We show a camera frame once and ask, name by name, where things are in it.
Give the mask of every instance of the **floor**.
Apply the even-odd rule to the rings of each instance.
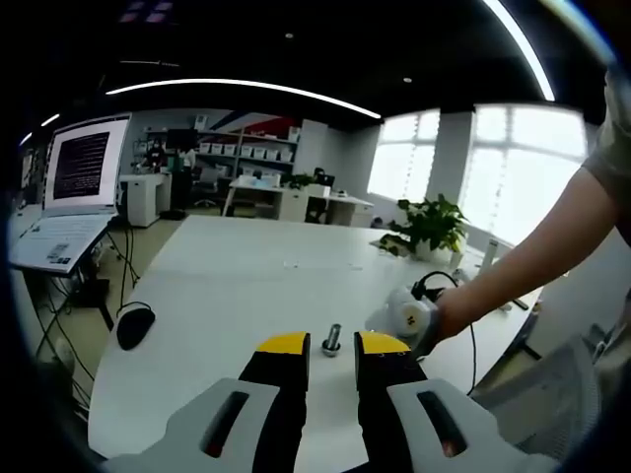
[[[219,215],[217,209],[194,209],[190,213],[201,215]],[[248,210],[236,211],[237,216],[251,216]],[[134,254],[133,266],[136,272],[142,277],[153,258],[160,251],[171,235],[181,225],[181,222],[159,220],[149,229],[134,230]],[[118,247],[124,248],[125,236],[123,232],[112,232],[112,237]],[[120,305],[120,290],[122,285],[123,262],[117,260],[116,253],[112,249],[107,249],[101,260],[100,278],[109,279],[109,293],[106,299],[107,308],[114,316]],[[123,299],[126,300],[132,291],[131,278],[127,275],[124,288]],[[80,360],[85,365],[91,375],[86,374],[80,366],[76,367],[75,380],[83,387],[88,394],[91,394],[93,382],[90,376],[94,376],[99,366],[99,359],[105,348],[108,332],[99,311],[95,308],[73,307],[66,313],[62,311],[59,323],[67,333],[74,345]],[[50,339],[56,340],[61,337],[61,332],[57,324],[53,325],[49,331]],[[39,356],[41,359],[49,359],[50,349],[43,345]],[[478,384],[476,390],[486,390],[497,386],[513,376],[531,367],[535,361],[525,353],[519,352],[509,360],[499,363],[485,378]]]

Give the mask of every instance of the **laptop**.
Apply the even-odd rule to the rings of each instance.
[[[14,267],[69,274],[103,236],[116,216],[116,182],[129,118],[100,118],[54,132],[41,217],[11,248]]]

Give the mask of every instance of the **ceiling light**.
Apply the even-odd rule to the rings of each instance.
[[[32,136],[33,136],[33,133],[29,133],[27,136],[25,136],[22,139],[22,141],[20,142],[20,144],[18,146],[24,145],[27,141],[29,141],[31,139]]]
[[[45,120],[41,126],[46,126],[48,123],[50,123],[51,121],[55,121],[57,118],[59,118],[59,113],[55,113],[54,115],[52,115],[50,118],[48,118],[47,120]]]
[[[333,103],[334,105],[343,106],[350,110],[363,113],[375,119],[380,119],[382,117],[378,113],[374,113],[373,111],[366,110],[365,108],[361,108],[360,106],[353,105],[352,103],[348,103],[346,101],[339,101],[338,99],[322,96],[320,94],[314,94],[313,92],[302,91],[300,89],[294,89],[293,87],[277,86],[275,84],[266,84],[264,82],[241,81],[237,79],[174,79],[170,81],[147,82],[145,84],[137,84],[135,86],[128,86],[128,87],[122,87],[120,89],[114,89],[113,91],[106,92],[106,94],[108,96],[113,96],[115,94],[122,94],[123,92],[136,91],[138,89],[147,89],[149,87],[174,86],[174,85],[180,85],[180,84],[224,84],[228,86],[259,87],[262,89],[271,89],[273,91],[287,92],[289,94],[296,94],[298,96],[309,97],[310,99],[316,99],[318,101],[327,101],[329,103]]]
[[[504,8],[504,5],[502,5],[499,0],[482,1],[491,9],[498,20],[502,22],[502,25],[504,25],[504,27],[509,31],[517,43],[517,46],[519,46],[522,50],[522,54],[530,66],[530,70],[532,71],[532,74],[534,74],[534,77],[539,84],[539,88],[541,89],[541,93],[545,99],[547,101],[554,101],[554,94],[552,93],[552,88],[550,87],[548,78],[545,76],[545,72],[543,72],[543,67],[541,67],[541,63],[536,57],[534,49],[532,49],[532,46],[526,39],[526,36],[520,29],[519,25],[515,22],[513,17],[511,17],[511,14],[506,8]]]

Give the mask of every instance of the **ceiling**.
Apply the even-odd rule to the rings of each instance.
[[[129,10],[132,1],[101,2],[99,8],[93,2],[37,6],[31,28],[37,47],[19,58],[23,135],[57,112],[57,123],[63,124],[170,106],[267,112],[343,130],[376,123],[337,105],[241,86],[167,86],[105,95],[118,87],[178,78],[289,86],[383,117],[438,106],[462,110],[482,102],[542,101],[519,49],[479,0],[251,5],[174,0],[163,18],[151,17],[158,23],[147,23],[164,1],[145,0],[139,10]],[[503,3],[536,51],[557,102],[583,111],[588,121],[601,121],[602,66],[538,2]],[[132,13],[124,17],[131,21],[122,23],[125,12]],[[405,83],[405,77],[412,82]]]

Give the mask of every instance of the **human arm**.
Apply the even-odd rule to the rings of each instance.
[[[570,179],[536,229],[469,284],[438,300],[440,338],[457,335],[491,310],[558,278],[587,258],[613,229],[619,208],[586,169]]]

